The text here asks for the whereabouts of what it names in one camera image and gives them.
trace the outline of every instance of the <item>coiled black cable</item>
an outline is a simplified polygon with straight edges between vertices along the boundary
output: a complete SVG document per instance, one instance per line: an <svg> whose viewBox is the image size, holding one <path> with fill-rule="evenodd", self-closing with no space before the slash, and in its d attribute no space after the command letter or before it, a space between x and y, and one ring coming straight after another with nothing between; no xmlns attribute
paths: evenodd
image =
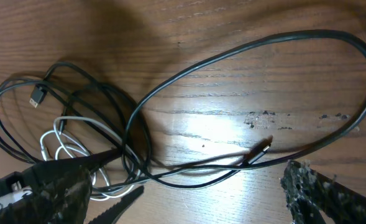
<svg viewBox="0 0 366 224"><path fill-rule="evenodd" d="M275 35L271 35L259 40L255 40L253 42L249 42L247 44L243 44L241 46L235 47L233 49L230 49L226 52L223 52L221 54L215 55L213 57L210 57L206 60L203 60L201 62L198 62L186 69L184 69L183 71L177 73L176 75L172 76L171 78L169 78L168 80L164 81L163 83L159 84L159 86L155 87L153 90L151 90L145 97L143 97L137 104L131 100L129 98L129 96L127 96L123 91L118 90L117 88L111 86L111 85L107 85L104 83L99 83L97 82L91 75L89 75L88 73L86 73L84 70L76 67L75 65L72 65L70 63L66 63L66 62L58 62L55 65L53 65L52 67L49 68L45 78L43 81L24 81L24 79L10 79L5 81L1 86L0 86L0 96L13 88L17 88L18 86L22 86L22 85L41 85L44 86L45 89L51 94L53 95L56 99L58 99L61 103L64 104L65 109L63 111L63 115L66 115L68 112L71 112L77 116L80 116L79 112L77 112L73 107L72 104L73 102L77 102L82 104L83 106L87 107L88 109L92 110L93 112L95 112L108 126L110 126L113 130L115 130L115 132L117 132L118 134L122 134L123 135L123 140L121 142L121 144L115 142L115 140L113 140L110 136L108 136L106 133L101 132L100 129L92 126L92 128L94 128L96 131L98 131L100 134L102 134L106 139L110 140L110 142L112 142L115 147L116 150L122 150L123 151L123 159L122 162L124 163L124 167L127 170L129 176L127 178L127 180L124 183L121 184L114 184L108 187L101 187L96 189L97 192L100 193L109 193L109 192L114 192L118 189L120 189L123 186L126 185L130 185L130 184L135 184L135 183L142 183L148 180L154 180L160 184L166 185L168 187L173 187L173 188L178 188L178 189L200 189L203 187L208 187L210 185L214 185L218 182L221 182L223 180L226 180L227 178L231 177L232 175L236 174L238 171L240 170L250 170L250 169L257 169L257 168L261 168L261 167L267 167L267 166L272 166L275 164L280 164L283 162L286 162L290 159L297 159L299 157L305 156L309 153L312 153L314 151L317 151L318 149L327 146L328 144L334 142L335 140L343 137L344 135L346 135L349 131L351 131L353 128L355 128L361 121L362 119L365 117L366 115L366 98L364 103L361 105L361 107L359 108L358 112L356 112L356 114L353 115L353 117L348 120L348 122L343 125L341 128L339 128L337 131L334 131L333 133L329 134L328 136L315 141L311 144L308 144L304 147L304 150L296 152L292 155L289 156L285 156L285 157L281 157L279 159L273 159L270 161L266 161L266 162L260 162L257 164L241 164L239 166L228 166L228 165L201 165L201 166L183 166L181 168L169 171L169 172L165 172L162 174L157 174L157 175L152 175L149 172L149 164L150 164L150 160L152 158L152 143L151 143L151 138L150 138L150 133L149 133L149 129L148 126L144 120L144 117L140 114L140 109L143 107L143 105L149 100L151 99L151 97L153 97L156 93L158 93L160 90L166 88L168 85L172 84L173 82L179 80L180 78L183 78L185 75L196 71L200 68L203 68L207 65L210 65L212 63L218 62L222 59L225 59L227 57L233 56L235 54L239 54L241 52L244 52L246 50L250 50L256 47L260 47L263 45L267 45L267 44L274 44L274 43L280 43L280 42L286 42L286 41L291 41L291 40L304 40L304 39L336 39L336 40L342 40L344 42L347 42L348 44L354 46L357 50L359 50L362 55L366 58L366 43L364 41L362 41L361 39L359 39L358 37L347 33L347 32L343 32L343 31L337 31L337 30L302 30L302 31L295 31L295 32L286 32L286 33L282 33L282 34L275 34ZM120 122L122 124L122 126L124 127L124 131L120 131L118 130L115 125L113 125L108 119L107 117L103 116L103 114L101 114L99 111L97 111L94 107L92 107L90 104L88 104L87 102L85 102L84 100L82 100L81 98L78 97L78 95L80 94L79 92L74 92L74 93L69 93L67 90L65 90L64 88L57 86L51 82L49 82L49 78L51 76L51 74L54 72L54 70L59 67L59 66L67 66L72 68L73 70L75 70L76 72L80 73L82 76L84 76L85 78L87 78L90 82L91 85L94 85L97 90L103 92L105 94L105 96L109 99L110 104L113 105L113 107L116 110L116 113L119 115L120 117ZM9 82L11 81L23 81L23 83L18 83L15 85L11 85L8 87L5 87ZM63 94L65 94L68 97L68 101L63 100L63 98L58 95L57 93L55 93L52 88L62 92ZM120 111L120 108L118 107L117 103L115 101L112 100L112 96L111 94L115 94L118 95L119 97L122 97L124 99L124 101L132 108L132 114L130 115L129 119L125 120L125 117L123 117L123 114ZM126 144L129 145L133 145L134 140L131 138L130 136L130 128L132 126L132 122L135 119L139 120L139 123L142 126L142 130L145 133L145 140L147 143L147 157L145 159L140 158L140 157L134 157L132 154L129 154L126 151ZM1 129L6 133L6 135L8 135L8 137L10 139L12 139L12 141L17 145L17 147L19 148L19 150L12 148L10 145L6 144L6 142L4 140L1 139L0 137L0 148L2 148L3 150L5 150L7 153L9 153L11 156L15 157L18 160L24 161L24 162L29 162L29 163L33 163L33 162L38 162L38 159L32 157L31 155L28 154L27 151L25 151L20 145L18 145L18 142L16 142L12 136L10 134L8 134L8 132L6 131L5 127L2 125L1 121L0 121L0 127ZM132 166L128 166L126 159L130 160L132 163ZM135 176L135 171L137 169L140 169L142 171L142 173L144 174L143 177L139 177L138 179L134 179ZM212 181L203 183L203 184L198 184L198 185L178 185L178 184L171 184L168 182L165 182L164 180L161 180L160 178L163 177L168 177L170 175L175 175L175 174L179 174L182 172L188 172L188 171L193 171L193 170L203 170L203 169L217 169L217 170L230 170L230 172L228 172L227 174L224 174L221 177L218 177L217 179L214 179Z"/></svg>

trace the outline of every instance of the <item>usb connector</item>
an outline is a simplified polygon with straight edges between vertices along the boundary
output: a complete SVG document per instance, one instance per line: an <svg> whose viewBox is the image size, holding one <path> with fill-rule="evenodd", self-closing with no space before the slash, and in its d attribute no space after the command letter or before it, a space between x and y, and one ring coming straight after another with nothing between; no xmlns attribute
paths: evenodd
<svg viewBox="0 0 366 224"><path fill-rule="evenodd" d="M31 93L31 99L29 103L34 107L38 107L38 105L45 99L47 90L44 90L40 85L35 85L34 90Z"/></svg>

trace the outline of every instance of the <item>white cable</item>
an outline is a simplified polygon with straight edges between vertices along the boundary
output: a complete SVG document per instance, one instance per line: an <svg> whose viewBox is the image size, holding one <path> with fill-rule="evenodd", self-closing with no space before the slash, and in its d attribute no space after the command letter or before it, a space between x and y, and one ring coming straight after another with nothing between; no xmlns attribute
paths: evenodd
<svg viewBox="0 0 366 224"><path fill-rule="evenodd" d="M57 139L58 139L58 142L60 143L60 147L57 149L57 151L56 151L56 159L58 159L58 154L59 154L59 152L61 151L61 149L64 149L64 151L68 154L68 152L69 152L69 150L72 150L72 151L76 151L76 152L79 152L79 153L81 153L81 154L83 154L84 155L84 153L83 152L81 152L79 149L77 149L77 148L74 148L74 147L71 147L71 146L68 146L68 144L64 144L63 142L62 142L62 140L61 140L61 135L63 135L63 136L65 136L66 138L68 138L69 140L71 140L71 141L73 141L77 146L79 146L82 150L84 150L84 151L86 151L87 152L87 149L82 145L82 143L80 143L79 142L79 140L77 140L77 138L71 138L71 137L69 137L69 135L67 135L67 134L65 134L65 133L61 133L61 132L59 132L58 130L57 130L57 122L59 121L59 120L62 120L62 119L72 119L72 120L79 120L79 121L88 121L88 122L91 122L91 123L93 123L93 124L95 124L95 125L97 125L97 126L99 126L99 127L101 127L101 128L103 128L103 129L105 129L107 132L109 132L111 135L113 135L119 142L122 142L122 138L118 135L118 134L116 134L113 130L111 130L109 127L107 127L105 124L103 124L103 123L100 123L99 121L96 121L95 119L91 119L91 118L85 118L85 117L77 117L77 116L62 116L62 117L58 117L58 118L56 118L55 120L54 120L54 122L53 122L53 130L51 130L51 131L48 131L48 132L46 132L43 136L42 136L42 138L40 138L40 145L41 145L41 148L42 148L42 155L43 155L43 152L45 151L46 153L47 153L47 150L45 149L45 147L44 147L44 144L43 144L43 138L46 136L46 135L48 135L48 134L50 134L50 133L54 133L55 135L56 135L56 137L57 137ZM129 146L126 146L126 149L133 155L133 156L135 156L135 157L137 157L137 155L135 154L135 152L129 147ZM103 169L100 169L100 172L101 172L101 174L104 176L104 180L105 180L105 182L106 182L106 185L107 186L109 186L110 185L110 183L109 183L109 180L108 180L108 178L106 178L106 177L108 177L107 175L106 175L106 172L105 172L105 170L103 170ZM137 171L137 176L136 176L136 178L139 178L140 177L140 175L141 175L141 171L140 170L138 170ZM104 196L105 196L105 198L94 198L94 197L91 197L90 199L91 200L96 200L96 201L105 201L105 200L107 200L107 199L109 199L109 198L119 198L119 197L123 197L123 196L125 196L126 194L128 194L131 190L132 190L132 188L134 187L134 185L131 185L127 190L125 190L123 193L121 193L121 194L118 194L118 195L113 195L113 194L103 194ZM121 190L124 190L126 187L123 187L123 188L121 188L120 190L118 190L116 193L119 193L119 191L121 191Z"/></svg>

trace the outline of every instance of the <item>cable bundle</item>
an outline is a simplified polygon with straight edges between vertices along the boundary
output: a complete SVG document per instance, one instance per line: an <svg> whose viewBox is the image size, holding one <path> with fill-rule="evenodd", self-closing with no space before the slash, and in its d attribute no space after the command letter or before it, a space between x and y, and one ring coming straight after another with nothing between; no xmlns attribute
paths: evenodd
<svg viewBox="0 0 366 224"><path fill-rule="evenodd" d="M53 124L53 130L50 132L45 133L45 135L53 133L56 135L57 139L59 140L60 147L58 148L57 152L60 152L62 149L71 157L74 157L75 155L71 151L75 151L77 153L80 153L84 156L87 156L90 154L90 151L87 150L82 143L79 142L76 138L74 138L71 134L68 134L68 132L65 131L65 122L68 119L75 119L75 120L82 120L86 124L88 124L91 128L93 128L95 131L97 131L99 134L104 136L109 142L111 142L115 146L115 150L122 151L122 165L125 168L125 170L128 173L127 179L123 183L119 184L110 184L108 183L105 187L100 188L94 188L92 198L95 200L106 200L111 197L120 197L120 195L125 194L128 192L132 187L133 184L139 184L144 183L148 180L154 180L158 182L159 184L163 184L167 187L177 188L177 189L200 189L204 187L208 187L210 185L214 185L218 182L221 182L223 180L226 180L227 178L233 176L240 170L250 170L250 169L257 169L261 167L267 167L272 166L275 164L280 164L283 162L286 162L290 159L297 159L299 157L305 156L309 153L312 153L314 151L317 151L318 149L327 146L328 144L334 142L335 140L343 137L346 135L349 131L351 131L353 128L355 128L365 117L366 115L366 99L362 106L359 108L358 112L356 112L355 115L345 124L343 127L339 128L337 131L329 134L328 136L315 141L311 144L308 144L302 148L304 148L302 151L296 152L294 154L291 154L289 156L281 157L278 159L266 161L266 162L259 162L254 164L255 160L244 160L242 164L238 166L229 166L229 165L192 165L192 164L186 164L185 166L181 166L179 168L173 169L169 172L164 172L162 174L153 175L150 173L150 161L152 160L152 143L150 138L150 133L148 126L144 120L144 117L140 113L140 109L143 107L143 105L151 99L156 93L158 93L160 90L166 88L168 85L171 85L173 82L179 80L180 78L183 78L185 75L194 72L196 70L199 70L200 68L203 68L207 65L210 65L212 63L218 62L222 59L225 59L227 57L233 56L235 54L239 54L241 52L244 52L246 50L250 50L256 47L260 47L267 44L274 44L279 42L286 42L291 40L303 40L303 39L337 39L342 40L344 42L349 43L350 45L354 46L356 49L358 49L363 56L366 58L366 43L362 40L360 40L358 37L343 32L343 31L336 31L336 30L302 30L302 31L295 31L295 32L287 32L282 34L275 34L271 35L259 40L255 40L253 42L249 42L247 44L240 45L238 47L235 47L233 49L230 49L226 52L223 52L221 54L215 55L213 57L210 57L208 59L205 59L201 62L198 62L181 72L177 73L176 75L172 76L168 80L164 81L163 83L159 84L157 87L155 87L153 90L151 90L145 97L143 97L138 103L135 103L133 100L131 100L123 91L118 90L117 88L108 85L106 83L100 83L96 79L94 79L91 75L89 75L84 70L80 69L79 67L67 63L67 62L57 62L56 64L52 65L49 70L46 73L46 76L43 80L33 80L28 78L11 78L6 80L0 85L0 96L4 94L5 92L13 89L18 88L20 86L25 85L34 85L34 91L31 94L31 104L34 106L37 106L40 104L45 96L47 94L51 94L53 97L55 97L59 102L61 102L64 105L64 110L62 113L62 117L57 118L54 121ZM97 90L99 90L102 94L105 95L105 97L109 100L112 107L115 109L119 121L122 124L122 127L124 130L119 130L112 122L110 122L105 115L103 115L100 111L98 111L93 105L87 103L86 101L82 100L79 97L79 94L84 92L86 89L69 92L68 90L52 83L49 79L56 68L58 67L69 67L73 69L74 71L78 72L80 75L84 76L90 81L90 86L95 87ZM9 85L10 82L18 82L13 85ZM63 95L66 96L66 100L55 92L55 90L59 91ZM125 118L123 115L120 106L115 102L113 95L116 95L123 99L124 103L129 105L129 107L132 109L132 113L128 118ZM79 103L83 105L85 108L91 110L94 112L97 116L102 119L103 123L100 123L99 121L95 121L90 118L85 118L82 116L82 114L79 113L79 111L75 110L73 107L73 103ZM132 122L134 120L138 120L140 127L144 133L145 136L145 142L147 145L147 153L146 157L142 158L140 155L137 154L136 149L134 148L134 139L130 136L130 128L132 126ZM14 148L10 145L8 145L1 137L0 137L0 148L6 151L8 154L10 154L12 157L23 161L27 163L36 163L40 162L40 159L35 158L31 156L5 129L3 126L1 120L0 120L0 129L4 134L11 139L11 141L17 146L17 148ZM65 144L61 141L60 136L66 136L69 140L73 141L75 143L74 146ZM42 155L43 158L46 160L48 158L48 155L46 155L45 146L43 143L41 143L42 147ZM204 169L217 169L217 170L229 170L228 173L211 180L209 182L198 184L198 185L178 185L178 184L171 184L168 182L165 182L161 178L168 177L175 174L180 174L182 172L189 172L193 170L204 170ZM107 180L106 172L104 170L103 172L104 179Z"/></svg>

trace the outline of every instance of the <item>wood grain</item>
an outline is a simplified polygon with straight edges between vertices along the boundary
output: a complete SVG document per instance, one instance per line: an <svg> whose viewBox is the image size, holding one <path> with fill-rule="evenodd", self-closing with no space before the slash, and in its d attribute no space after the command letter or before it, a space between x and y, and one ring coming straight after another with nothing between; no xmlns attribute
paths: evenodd
<svg viewBox="0 0 366 224"><path fill-rule="evenodd" d="M202 59L303 29L344 30L366 41L366 0L3 0L0 83L15 73L41 76L53 62L68 60L139 100ZM85 83L64 69L56 76L70 88ZM30 92L27 87L5 94L0 113L11 133L40 157L39 137L62 107L46 98L33 109ZM365 94L366 61L358 51L336 40L305 40L253 49L194 72L162 90L143 112L155 156L167 165L248 151L269 135L273 147L264 159L272 159L336 130ZM99 96L92 97L113 115ZM110 147L81 123L68 128L94 152ZM348 136L303 159L366 196L366 118ZM109 166L115 182L124 176L119 164ZM0 176L26 167L0 150ZM118 223L289 223L279 181L284 168L240 172L202 190L149 182ZM217 175L169 181L196 184ZM91 202L87 221L116 202Z"/></svg>

